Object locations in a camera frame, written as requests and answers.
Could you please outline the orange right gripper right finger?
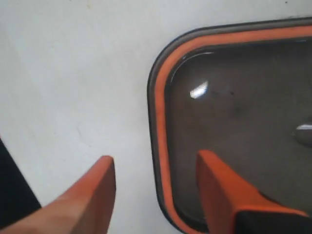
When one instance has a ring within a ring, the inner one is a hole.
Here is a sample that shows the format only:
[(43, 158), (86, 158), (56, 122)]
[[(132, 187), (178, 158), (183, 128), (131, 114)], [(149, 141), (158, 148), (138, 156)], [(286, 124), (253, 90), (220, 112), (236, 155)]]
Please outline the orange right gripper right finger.
[(215, 153), (200, 150), (196, 180), (212, 234), (307, 234), (309, 216), (264, 196)]

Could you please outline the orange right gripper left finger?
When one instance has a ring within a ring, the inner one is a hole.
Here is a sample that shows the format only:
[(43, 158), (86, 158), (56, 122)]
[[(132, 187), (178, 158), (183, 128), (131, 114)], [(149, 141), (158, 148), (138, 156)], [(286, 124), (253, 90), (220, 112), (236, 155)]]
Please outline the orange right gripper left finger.
[(56, 200), (1, 230), (2, 234), (105, 234), (115, 203), (115, 165), (102, 156)]

